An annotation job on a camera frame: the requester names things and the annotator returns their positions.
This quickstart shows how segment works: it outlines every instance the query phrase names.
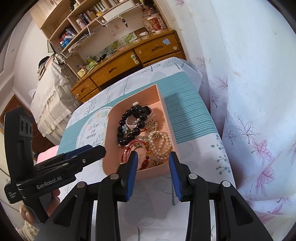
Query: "finger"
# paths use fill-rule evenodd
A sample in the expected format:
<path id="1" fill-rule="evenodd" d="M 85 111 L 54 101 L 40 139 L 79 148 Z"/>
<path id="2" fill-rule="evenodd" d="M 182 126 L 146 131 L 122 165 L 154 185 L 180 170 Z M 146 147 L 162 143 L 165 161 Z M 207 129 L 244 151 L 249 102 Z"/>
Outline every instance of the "finger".
<path id="1" fill-rule="evenodd" d="M 56 196 L 53 196 L 52 201 L 50 202 L 50 204 L 48 205 L 48 208 L 47 208 L 47 215 L 48 216 L 50 216 L 54 212 L 54 210 L 57 208 L 59 203 L 60 203 L 60 199 Z"/>
<path id="2" fill-rule="evenodd" d="M 20 215 L 23 220 L 27 221 L 31 225 L 34 225 L 34 215 L 24 205 L 20 206 Z"/>
<path id="3" fill-rule="evenodd" d="M 61 194 L 61 191 L 59 189 L 52 191 L 53 196 L 59 196 Z"/>

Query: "pink pillow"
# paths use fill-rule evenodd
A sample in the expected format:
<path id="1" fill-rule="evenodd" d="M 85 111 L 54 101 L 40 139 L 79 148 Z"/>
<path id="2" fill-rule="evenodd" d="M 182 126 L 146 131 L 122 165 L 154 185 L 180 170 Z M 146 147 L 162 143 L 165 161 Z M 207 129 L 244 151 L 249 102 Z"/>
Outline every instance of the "pink pillow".
<path id="1" fill-rule="evenodd" d="M 45 161 L 47 159 L 50 159 L 56 156 L 58 149 L 59 149 L 59 146 L 54 146 L 52 148 L 49 148 L 47 151 L 40 153 L 37 158 L 37 163 L 40 163 L 42 161 Z"/>

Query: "black bead bracelet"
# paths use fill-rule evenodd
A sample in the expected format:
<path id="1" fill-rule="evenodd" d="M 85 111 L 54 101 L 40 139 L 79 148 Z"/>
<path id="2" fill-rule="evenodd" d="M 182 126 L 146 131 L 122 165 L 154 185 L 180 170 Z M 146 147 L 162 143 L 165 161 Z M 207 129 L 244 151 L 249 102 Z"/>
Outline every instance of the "black bead bracelet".
<path id="1" fill-rule="evenodd" d="M 117 142 L 121 146 L 125 146 L 135 139 L 141 132 L 140 129 L 145 127 L 145 120 L 147 120 L 147 116 L 151 114 L 151 110 L 148 106 L 132 106 L 129 110 L 127 110 L 119 121 L 119 127 L 117 128 Z M 127 134 L 128 128 L 126 126 L 126 120 L 129 116 L 133 115 L 135 118 L 139 118 L 140 120 L 137 122 L 137 127 L 135 127 L 130 133 L 128 133 L 127 137 L 124 137 L 124 134 Z"/>

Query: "pink box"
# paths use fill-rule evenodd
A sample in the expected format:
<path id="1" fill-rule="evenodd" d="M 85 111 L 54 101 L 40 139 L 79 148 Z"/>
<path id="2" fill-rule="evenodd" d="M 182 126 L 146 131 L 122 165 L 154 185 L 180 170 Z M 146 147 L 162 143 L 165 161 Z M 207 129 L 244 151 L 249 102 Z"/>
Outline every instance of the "pink box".
<path id="1" fill-rule="evenodd" d="M 103 159 L 103 170 L 106 175 L 115 173 L 117 168 L 121 163 L 121 157 L 124 152 L 124 148 L 120 148 L 117 143 L 117 127 L 119 126 L 119 121 L 121 120 L 122 114 L 130 109 L 133 103 L 139 102 L 141 106 L 149 105 L 158 115 L 158 129 L 159 131 L 166 132 L 170 135 L 170 140 L 172 143 L 172 151 L 177 153 L 177 156 L 180 157 L 177 142 L 173 132 L 172 125 L 168 116 L 164 98 L 162 97 L 157 85 L 152 85 L 128 98 L 121 101 L 115 105 L 109 113 L 108 116 L 108 125 L 106 130 L 106 139 L 105 139 L 105 148 L 106 155 Z M 144 160 L 146 150 L 144 148 L 138 148 L 137 153 L 139 158 Z M 165 160 L 164 163 L 160 166 L 153 166 L 151 161 L 149 162 L 148 167 L 145 170 L 137 171 L 136 180 L 143 180 L 146 178 L 157 177 L 170 173 L 168 160 Z"/>

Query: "blue gripper pad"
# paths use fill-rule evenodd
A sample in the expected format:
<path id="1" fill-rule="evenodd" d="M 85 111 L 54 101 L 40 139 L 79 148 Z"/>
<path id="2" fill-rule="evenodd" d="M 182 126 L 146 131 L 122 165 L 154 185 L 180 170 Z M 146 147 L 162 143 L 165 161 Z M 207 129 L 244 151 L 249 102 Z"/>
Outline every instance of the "blue gripper pad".
<path id="1" fill-rule="evenodd" d="M 133 194 L 133 187 L 135 185 L 137 167 L 138 167 L 138 155 L 134 155 L 133 162 L 131 165 L 131 170 L 128 175 L 128 180 L 126 182 L 126 200 L 127 201 L 129 201 L 130 197 Z"/>
<path id="2" fill-rule="evenodd" d="M 83 147 L 80 147 L 74 151 L 71 151 L 71 152 L 68 152 L 66 157 L 65 157 L 65 160 L 71 158 L 72 156 L 75 156 L 75 155 L 78 155 L 80 154 L 81 152 L 84 152 L 86 150 L 89 150 L 89 149 L 92 149 L 92 146 L 91 145 L 86 145 L 86 146 L 83 146 Z"/>
<path id="3" fill-rule="evenodd" d="M 177 168 L 176 168 L 176 165 L 175 165 L 175 161 L 174 161 L 174 157 L 173 157 L 172 153 L 169 155 L 168 164 L 169 164 L 169 167 L 170 167 L 170 174 L 172 176 L 172 182 L 173 182 L 173 185 L 174 185 L 176 196 L 178 197 L 179 201 L 181 201 L 182 198 L 183 198 L 182 190 L 181 190 L 181 180 L 179 178 Z"/>

